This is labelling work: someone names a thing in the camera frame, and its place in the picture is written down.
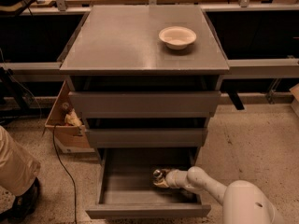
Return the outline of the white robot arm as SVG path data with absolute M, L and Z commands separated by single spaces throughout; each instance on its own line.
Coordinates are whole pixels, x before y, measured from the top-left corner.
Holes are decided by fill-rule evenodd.
M 153 178 L 159 188 L 186 189 L 194 194 L 204 189 L 222 206 L 223 224 L 285 224 L 265 194 L 248 181 L 237 180 L 225 186 L 196 166 L 188 171 L 156 169 Z

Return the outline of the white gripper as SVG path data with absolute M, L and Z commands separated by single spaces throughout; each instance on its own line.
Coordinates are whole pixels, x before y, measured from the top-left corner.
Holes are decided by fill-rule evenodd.
M 153 184 L 161 189 L 178 189 L 179 185 L 177 183 L 177 174 L 178 169 L 160 169 L 160 174 L 165 175 L 165 180 L 156 182 L 154 181 Z

